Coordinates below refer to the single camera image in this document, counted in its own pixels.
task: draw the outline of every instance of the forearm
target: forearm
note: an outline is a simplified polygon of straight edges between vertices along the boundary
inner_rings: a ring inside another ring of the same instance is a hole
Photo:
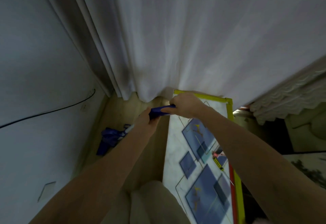
[[[197,118],[214,134],[241,180],[273,222],[308,223],[325,216],[320,206],[326,206],[326,191],[268,144],[210,107],[198,112]]]
[[[132,130],[110,153],[62,188],[30,223],[100,223],[148,140]]]

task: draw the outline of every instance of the wire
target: wire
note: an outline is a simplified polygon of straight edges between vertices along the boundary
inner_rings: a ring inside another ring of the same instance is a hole
[[[29,116],[29,117],[26,117],[26,118],[22,118],[22,119],[19,119],[19,120],[16,120],[16,121],[10,122],[10,123],[6,123],[6,124],[0,126],[0,129],[2,129],[2,128],[4,128],[4,127],[7,127],[7,126],[9,126],[9,125],[12,125],[12,124],[14,124],[14,123],[18,123],[18,122],[20,122],[20,121],[26,120],[26,119],[30,119],[30,118],[34,118],[34,117],[38,117],[38,116],[41,116],[41,115],[49,114],[49,113],[52,113],[52,112],[55,112],[55,111],[60,111],[60,110],[67,109],[67,108],[69,108],[69,107],[75,106],[75,105],[77,105],[77,104],[80,104],[80,103],[82,103],[82,102],[84,102],[84,101],[86,101],[86,100],[92,98],[93,95],[95,94],[95,92],[96,92],[96,89],[94,89],[94,93],[93,93],[91,96],[89,96],[88,98],[84,99],[83,101],[78,102],[78,103],[76,103],[76,104],[73,104],[73,105],[71,105],[71,106],[63,107],[63,108],[60,108],[60,109],[57,109],[57,110],[54,110],[54,111],[48,111],[48,112],[41,113],[41,114],[36,114],[36,115]]]

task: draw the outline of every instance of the yellow edge guard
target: yellow edge guard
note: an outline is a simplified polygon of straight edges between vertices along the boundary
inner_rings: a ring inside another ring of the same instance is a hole
[[[180,90],[174,90],[174,94],[179,94],[182,92],[186,91],[180,91]],[[228,114],[228,119],[233,121],[233,109],[232,109],[232,99],[230,98],[219,98],[215,97],[213,95],[206,95],[206,94],[197,94],[195,95],[200,98],[200,99],[207,99],[207,100],[213,100],[213,101],[218,101],[222,103],[226,103],[226,110]],[[241,186],[241,179],[238,176],[238,174],[234,170],[234,188],[235,188],[235,195],[237,199],[237,210],[238,210],[238,223],[239,224],[244,224],[246,223],[245,221],[245,206],[243,205],[243,196],[242,196],[242,186]]]

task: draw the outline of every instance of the wooden floor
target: wooden floor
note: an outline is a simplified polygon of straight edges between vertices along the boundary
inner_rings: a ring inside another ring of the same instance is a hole
[[[138,99],[136,93],[133,93],[127,101],[118,98],[116,93],[114,93],[106,102],[99,122],[94,128],[94,136],[90,138],[88,152],[83,159],[81,170],[101,158],[101,156],[96,156],[96,151],[101,141],[102,130],[106,127],[123,130],[125,123],[133,124],[138,115],[148,106],[153,108],[168,104],[168,100],[163,97],[157,97],[151,102],[145,103]],[[124,183],[123,188],[127,192],[138,189],[148,181],[162,180],[168,127],[169,116],[162,117],[155,134],[149,140],[148,145]]]

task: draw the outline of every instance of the blue vacuum cleaner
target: blue vacuum cleaner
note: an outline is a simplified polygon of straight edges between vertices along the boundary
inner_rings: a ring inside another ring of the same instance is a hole
[[[161,112],[161,109],[165,107],[175,108],[175,105],[152,108],[149,113],[149,119],[152,120],[160,116],[170,115],[169,113]],[[133,127],[134,125],[125,124],[124,131],[119,131],[111,128],[106,128],[105,130],[103,130],[102,140],[100,142],[96,155],[104,156],[109,150],[109,148],[114,148],[119,143],[119,141],[132,130]]]

